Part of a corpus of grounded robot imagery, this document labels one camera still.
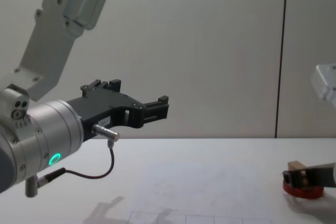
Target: paper sheet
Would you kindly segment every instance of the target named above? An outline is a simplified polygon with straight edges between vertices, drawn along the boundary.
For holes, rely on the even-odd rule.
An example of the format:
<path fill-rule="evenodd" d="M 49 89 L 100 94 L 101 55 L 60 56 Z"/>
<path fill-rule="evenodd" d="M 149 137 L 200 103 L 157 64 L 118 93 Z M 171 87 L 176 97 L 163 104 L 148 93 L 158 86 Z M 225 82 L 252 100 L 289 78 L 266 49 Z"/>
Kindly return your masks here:
<path fill-rule="evenodd" d="M 131 224 L 270 224 L 262 183 L 251 168 L 160 163 L 149 167 Z"/>

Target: cable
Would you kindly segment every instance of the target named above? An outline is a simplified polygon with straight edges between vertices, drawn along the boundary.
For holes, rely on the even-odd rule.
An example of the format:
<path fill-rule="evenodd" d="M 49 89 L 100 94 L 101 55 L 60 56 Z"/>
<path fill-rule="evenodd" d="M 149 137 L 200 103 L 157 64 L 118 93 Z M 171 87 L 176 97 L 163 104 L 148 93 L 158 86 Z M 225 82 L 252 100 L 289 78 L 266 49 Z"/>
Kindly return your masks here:
<path fill-rule="evenodd" d="M 88 176 L 88 175 L 84 175 L 84 174 L 81 174 L 81 173 L 78 173 L 78 172 L 74 172 L 72 170 L 66 170 L 65 172 L 66 173 L 70 173 L 70 174 L 74 174 L 74 175 L 82 177 L 82 178 L 87 178 L 87 179 L 101 179 L 101 178 L 105 178 L 106 176 L 108 176 L 111 173 L 111 171 L 113 170 L 113 167 L 114 167 L 114 153 L 113 153 L 113 149 L 110 149 L 110 153 L 111 153 L 111 166 L 110 166 L 109 170 L 105 174 L 103 174 L 103 175 L 100 175 L 100 176 Z"/>

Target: label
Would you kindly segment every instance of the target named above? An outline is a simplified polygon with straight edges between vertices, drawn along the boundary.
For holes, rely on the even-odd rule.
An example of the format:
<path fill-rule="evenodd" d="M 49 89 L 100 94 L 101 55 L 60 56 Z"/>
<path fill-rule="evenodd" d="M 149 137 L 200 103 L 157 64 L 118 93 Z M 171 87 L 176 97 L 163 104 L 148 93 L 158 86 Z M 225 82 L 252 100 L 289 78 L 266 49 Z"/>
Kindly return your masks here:
<path fill-rule="evenodd" d="M 108 124 L 110 124 L 110 123 L 111 123 L 111 117 L 108 116 L 107 118 L 104 118 L 104 119 L 100 120 L 100 121 L 98 122 L 98 125 L 104 127 L 104 126 L 106 126 L 106 125 L 108 125 Z"/>

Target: red tape roll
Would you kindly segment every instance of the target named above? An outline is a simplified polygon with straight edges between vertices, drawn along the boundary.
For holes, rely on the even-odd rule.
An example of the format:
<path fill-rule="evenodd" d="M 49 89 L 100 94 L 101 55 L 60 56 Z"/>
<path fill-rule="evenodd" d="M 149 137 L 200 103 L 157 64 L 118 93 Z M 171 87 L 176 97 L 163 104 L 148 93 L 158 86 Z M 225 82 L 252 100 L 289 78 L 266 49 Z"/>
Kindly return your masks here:
<path fill-rule="evenodd" d="M 314 186 L 311 190 L 301 190 L 292 188 L 284 182 L 282 187 L 288 194 L 302 199 L 318 199 L 323 196 L 324 192 L 324 187 L 320 186 Z"/>

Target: white wall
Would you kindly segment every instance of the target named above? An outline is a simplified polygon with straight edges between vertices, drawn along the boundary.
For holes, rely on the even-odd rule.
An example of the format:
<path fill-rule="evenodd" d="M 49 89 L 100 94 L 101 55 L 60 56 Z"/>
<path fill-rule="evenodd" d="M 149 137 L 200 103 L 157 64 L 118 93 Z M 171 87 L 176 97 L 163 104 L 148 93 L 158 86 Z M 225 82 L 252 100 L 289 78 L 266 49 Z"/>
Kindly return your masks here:
<path fill-rule="evenodd" d="M 0 0 L 0 77 L 19 63 L 42 0 Z M 142 102 L 170 96 L 169 118 L 124 137 L 272 137 L 284 0 L 107 0 L 75 42 L 57 88 L 122 80 Z"/>
<path fill-rule="evenodd" d="M 336 62 L 336 0 L 287 0 L 279 137 L 335 137 L 336 111 L 310 83 L 318 64 Z"/>

